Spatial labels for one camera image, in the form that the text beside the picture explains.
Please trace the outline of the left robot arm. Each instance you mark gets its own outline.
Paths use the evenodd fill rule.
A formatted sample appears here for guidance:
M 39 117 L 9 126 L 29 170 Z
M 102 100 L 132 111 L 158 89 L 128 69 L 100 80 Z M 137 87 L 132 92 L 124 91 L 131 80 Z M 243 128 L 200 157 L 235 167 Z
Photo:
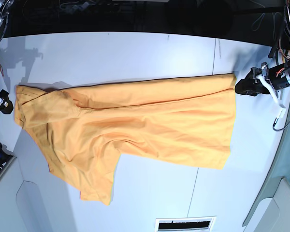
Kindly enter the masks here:
M 273 94 L 290 87 L 290 0 L 286 0 L 282 11 L 282 23 L 268 58 L 283 58 L 283 63 L 269 67 L 266 62 L 261 67 L 252 67 L 244 79 L 235 85 L 235 92 L 240 95 L 257 96 L 258 94 Z

